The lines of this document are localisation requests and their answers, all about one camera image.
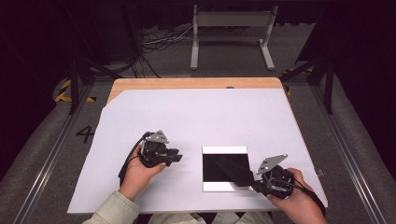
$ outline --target sleeve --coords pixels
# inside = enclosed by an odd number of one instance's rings
[[[133,223],[139,215],[139,206],[117,190],[115,190],[107,200],[96,210],[92,218],[86,220],[84,224],[101,224],[101,223]]]
[[[274,221],[266,212],[246,212],[237,222],[237,224],[249,223],[274,224]]]

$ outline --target wire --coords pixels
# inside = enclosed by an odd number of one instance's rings
[[[134,64],[131,68],[132,68],[132,71],[134,71],[134,77],[135,78],[139,78],[140,76],[139,76],[139,74],[136,71],[136,65]]]
[[[131,159],[128,160],[127,164],[129,164],[129,162],[130,162],[131,160],[133,160],[133,159],[135,159],[135,158],[138,158],[138,157],[139,157],[139,156],[134,156],[134,157],[132,157]]]
[[[142,64],[142,57],[139,57],[139,63],[140,63],[140,66],[142,67],[142,76],[146,77],[145,76],[145,66],[143,66],[143,64]]]
[[[134,144],[134,147],[132,148],[131,152],[128,154],[128,157],[125,160],[125,164],[128,164],[129,159],[131,158],[132,154],[134,153],[134,150],[139,146],[140,142],[143,141],[145,138],[149,137],[151,135],[151,132],[146,132],[143,134],[143,136]]]
[[[145,56],[141,55],[140,57],[148,64],[148,67],[151,69],[151,71],[154,73],[154,75],[155,75],[156,77],[160,77],[160,76],[154,71],[154,69],[151,67],[151,64],[149,64],[149,61],[145,58]]]
[[[239,27],[239,29],[241,29],[241,31],[237,31],[238,27],[223,27],[220,29],[223,31],[233,33],[235,35],[241,35],[242,33],[244,33],[246,31],[247,28],[248,28],[247,26]]]
[[[132,67],[134,65],[134,63],[136,63],[136,60],[137,60],[137,58],[133,58],[132,61],[127,63],[126,65],[124,65],[122,67],[119,67],[119,68],[116,68],[116,69],[113,69],[113,70],[110,70],[110,69],[109,70],[111,72],[117,73],[119,75],[121,72],[126,71],[128,68]],[[93,72],[93,74],[96,75],[96,76],[105,75],[105,73],[103,73],[101,71],[92,71],[91,70],[91,72]]]
[[[302,184],[300,183],[300,181],[296,180],[295,178],[293,178],[293,180],[297,181],[297,183],[299,183],[301,186],[294,185],[294,184],[291,184],[291,183],[289,183],[289,182],[287,182],[287,181],[283,181],[283,180],[273,179],[272,181],[277,182],[277,183],[282,183],[282,184],[288,185],[288,186],[290,186],[290,187],[294,187],[294,188],[296,188],[296,189],[299,189],[300,191],[302,191],[303,193],[305,193],[306,195],[308,195],[308,196],[318,205],[318,207],[319,207],[319,209],[320,209],[322,215],[323,215],[324,217],[326,217],[326,208],[324,207],[324,204],[323,204],[323,202],[320,200],[320,198],[318,197],[318,195],[317,195],[314,191],[312,191],[312,190],[307,189],[306,187],[304,187],[304,185],[302,185]]]
[[[158,37],[154,32],[152,32],[152,33],[145,35],[148,37],[148,41],[143,42],[142,45],[145,45],[145,43],[156,41],[156,40],[167,40],[170,37],[173,37],[175,34],[176,34],[176,32],[166,32],[161,37]]]
[[[172,41],[178,40],[180,38],[187,38],[187,37],[183,37],[183,35],[186,34],[191,28],[192,28],[192,26],[189,27],[189,29],[185,30],[183,33],[181,33],[181,35],[179,35],[177,37],[170,36],[170,37],[157,39],[157,40],[150,41],[150,42],[145,42],[145,43],[142,43],[142,44],[143,45],[150,45],[150,44],[155,44],[155,43],[159,43],[159,42],[163,42],[163,41],[171,41],[172,42]]]
[[[192,38],[189,38],[189,37],[184,37],[184,36],[178,36],[178,37],[176,37],[176,38],[167,38],[167,39],[163,39],[163,40],[154,40],[154,41],[151,41],[151,42],[148,42],[148,43],[144,43],[144,45],[150,45],[150,44],[155,44],[155,43],[160,43],[160,42],[170,42],[170,43],[178,43],[178,42],[180,42],[180,41],[177,41],[177,42],[175,42],[175,40],[178,40],[178,39],[188,39],[188,40],[193,40]]]
[[[151,33],[143,35],[142,43],[151,41],[151,35],[154,35],[154,38],[152,38],[152,39],[154,39],[154,40],[159,39],[159,37],[156,34],[154,34],[154,32],[151,32]]]

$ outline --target black cable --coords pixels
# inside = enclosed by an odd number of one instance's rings
[[[135,65],[133,65],[131,68],[132,68],[132,71],[134,72],[134,77],[135,78],[139,78],[138,73],[137,73],[136,68],[135,68]]]
[[[128,154],[128,157],[125,160],[124,164],[128,164],[129,158],[131,158],[132,154],[134,153],[134,150],[139,146],[140,142],[143,141],[145,138],[149,137],[151,135],[151,132],[146,132],[143,134],[143,136],[134,144],[134,147],[132,148],[131,152]]]
[[[139,57],[139,63],[140,63],[140,66],[142,67],[142,76],[143,76],[143,77],[146,77],[146,76],[145,76],[145,66],[142,64],[142,59],[141,59],[141,57]]]
[[[114,77],[115,79],[117,79],[117,78],[123,78],[122,76],[120,76],[120,75],[118,75],[118,74],[112,72],[111,70],[107,69],[106,67],[103,67],[101,64],[98,64],[98,63],[92,61],[92,60],[89,59],[89,58],[86,58],[86,57],[84,57],[84,56],[79,56],[79,59],[80,59],[83,63],[87,64],[88,66],[94,67],[96,70],[99,70],[99,71],[103,72],[104,74],[106,74],[106,75],[108,75],[108,76],[110,76],[110,77]]]
[[[139,156],[134,156],[134,157],[132,157],[131,159],[128,160],[127,164],[129,164],[129,162],[130,162],[131,160],[133,160],[133,159],[135,159],[135,158],[138,158],[138,157],[139,157]]]
[[[151,69],[151,71],[155,74],[155,76],[156,77],[160,77],[155,71],[154,71],[154,69],[151,67],[151,64],[149,64],[149,61],[145,58],[145,56],[140,56],[140,57],[142,57],[142,59],[143,60],[145,60],[146,61],[146,63],[148,64],[148,67]]]
[[[158,39],[160,39],[160,38],[156,34],[154,34],[154,32],[151,32],[151,33],[143,35],[142,43],[148,43],[148,42],[155,41]]]
[[[185,40],[187,38],[185,36],[190,35],[190,33],[191,33],[191,28],[189,28],[186,31],[173,32],[171,34],[170,34],[170,32],[167,32],[162,37],[142,43],[142,48],[148,49],[148,51],[143,51],[143,53],[151,53],[154,50],[158,50],[158,51],[165,50],[165,49],[169,48],[170,46],[172,46],[173,44],[176,44],[178,42]],[[147,44],[152,44],[152,45],[154,45],[154,47],[147,47],[146,46]]]
[[[174,31],[174,32],[166,32],[165,34],[163,34],[163,36],[158,37],[157,35],[155,35],[155,33],[159,33],[159,32],[160,31],[151,32],[151,33],[148,33],[148,34],[144,35],[144,37],[147,36],[149,38],[149,41],[143,42],[142,44],[145,45],[145,44],[150,43],[150,42],[168,41],[170,38],[174,38],[175,36],[181,35],[181,34],[185,33],[186,31],[178,31],[178,34],[177,34],[176,31]],[[149,37],[150,35],[155,35],[156,38],[151,40],[151,38]]]
[[[302,185],[302,184],[300,183],[300,181],[296,180],[295,178],[293,178],[293,180],[297,181],[297,183],[299,183],[299,184],[301,185],[301,187],[298,186],[298,185],[291,184],[291,183],[289,183],[289,182],[287,182],[287,181],[283,181],[283,180],[273,179],[272,181],[277,182],[277,183],[282,183],[282,184],[288,185],[288,186],[290,186],[290,187],[294,187],[294,188],[296,188],[296,189],[299,189],[300,191],[302,191],[303,193],[305,193],[306,195],[308,195],[308,196],[317,204],[317,206],[319,207],[319,209],[320,209],[322,215],[323,215],[324,217],[326,217],[326,208],[324,207],[324,204],[323,204],[323,202],[320,200],[320,198],[318,197],[318,195],[317,195],[314,191],[312,191],[312,190],[307,189],[306,187],[304,187],[304,185]]]
[[[238,29],[236,27],[222,27],[222,28],[220,28],[220,30],[227,31],[227,32],[233,33],[235,35],[241,35],[242,33],[244,33],[246,31],[247,28],[248,28],[247,26],[240,27],[241,31],[236,31]]]
[[[118,75],[121,72],[126,71],[128,68],[132,67],[135,63],[136,63],[137,58],[134,58],[130,63],[127,63],[126,65],[124,65],[123,67],[119,67],[113,70],[110,70],[113,73],[117,73]],[[101,72],[101,71],[92,71],[94,75],[96,76],[102,76],[102,75],[106,75],[105,73]]]

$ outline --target metal stand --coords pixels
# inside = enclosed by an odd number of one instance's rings
[[[199,26],[264,26],[266,27],[264,39],[260,39],[260,48],[262,49],[262,56],[269,70],[274,70],[274,63],[272,61],[270,52],[268,50],[268,40],[276,18],[277,7],[273,7],[271,11],[198,11],[197,6],[194,6],[192,29],[193,41],[191,52],[191,70],[198,69],[198,52]]]
[[[102,73],[117,78],[122,78],[120,75],[108,70],[104,66],[88,59],[80,56],[70,63],[70,80],[71,80],[71,98],[72,98],[72,106],[69,114],[73,114],[78,107],[79,104],[79,91],[78,91],[78,82],[79,78],[82,80],[83,85],[92,85],[95,81],[95,78],[90,70],[90,67],[94,67],[98,71]]]
[[[309,85],[318,85],[319,82],[326,76],[325,91],[324,91],[324,104],[327,112],[332,114],[332,80],[334,76],[334,64],[332,59],[329,57],[319,57],[308,63],[305,63],[287,74],[280,77],[280,81],[284,82],[292,77],[295,77],[302,73],[304,70],[313,67],[313,70],[309,77],[306,79]]]

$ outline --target person's left hand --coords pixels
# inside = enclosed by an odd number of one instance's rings
[[[121,194],[131,201],[134,201],[137,194],[146,187],[150,179],[161,172],[166,166],[165,163],[160,163],[152,168],[147,168],[138,157],[140,148],[141,146],[139,145],[134,149],[131,158],[136,158],[129,162],[128,169],[119,190]]]

